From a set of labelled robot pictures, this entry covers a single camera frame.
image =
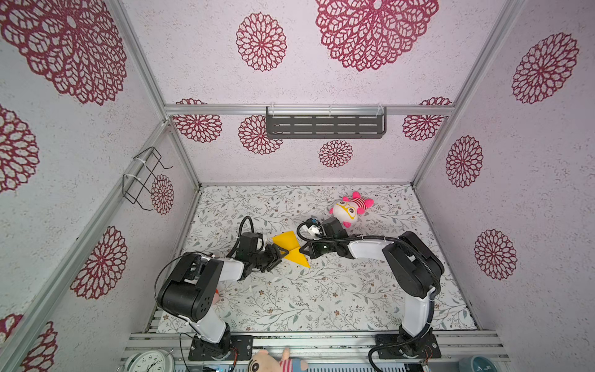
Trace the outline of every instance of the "yellow triangular object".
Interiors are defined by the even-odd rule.
[[[293,262],[297,263],[298,265],[302,265],[307,268],[310,268],[310,264],[308,263],[306,256],[304,256],[303,253],[300,253],[299,247],[289,251],[289,254],[283,258],[285,258],[286,260],[289,260],[289,261],[293,261]]]
[[[288,231],[281,235],[273,236],[273,243],[289,251],[289,254],[283,258],[295,262],[298,265],[310,268],[308,259],[306,259],[306,256],[304,256],[304,254],[300,253],[299,251],[299,242],[293,231]]]

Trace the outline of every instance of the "plush toy with glasses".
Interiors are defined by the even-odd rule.
[[[345,227],[350,228],[358,220],[358,215],[364,214],[366,209],[373,205],[374,200],[364,199],[359,192],[355,191],[351,199],[344,196],[341,201],[336,202],[329,213],[336,217]]]

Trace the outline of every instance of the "white wall clock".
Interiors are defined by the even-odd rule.
[[[126,360],[124,372],[173,372],[171,351],[150,350],[133,355]]]

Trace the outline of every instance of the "black mounting plate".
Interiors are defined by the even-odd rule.
[[[254,336],[232,336],[231,346],[235,347],[238,351],[237,360],[250,360],[252,359],[252,341]],[[222,359],[215,359],[214,356],[205,350],[203,342],[198,338],[192,339],[192,345],[190,346],[190,353],[188,354],[188,360],[190,361],[214,361],[214,360],[234,360],[236,354],[230,351]]]
[[[376,341],[376,346],[404,341],[403,336],[398,333],[393,333],[390,335],[376,335],[374,336],[374,339]],[[440,352],[440,348],[436,342],[436,336],[431,331],[426,333],[425,336],[419,340],[407,345],[379,350],[378,357],[380,359],[402,359],[403,353],[405,353],[410,358],[426,359],[426,357],[430,357],[430,355],[432,359],[442,357],[442,353]]]

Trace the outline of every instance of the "pink stuffed toy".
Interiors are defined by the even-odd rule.
[[[289,359],[289,348],[283,350],[278,362],[266,350],[260,350],[248,363],[248,372],[301,372],[308,370],[308,363],[299,359]]]
[[[344,196],[340,202],[329,211],[333,217],[336,217],[343,225],[350,228],[351,225],[358,220],[358,214],[363,214],[366,209],[374,205],[372,199],[364,199],[359,192],[353,192],[353,198],[349,199]]]

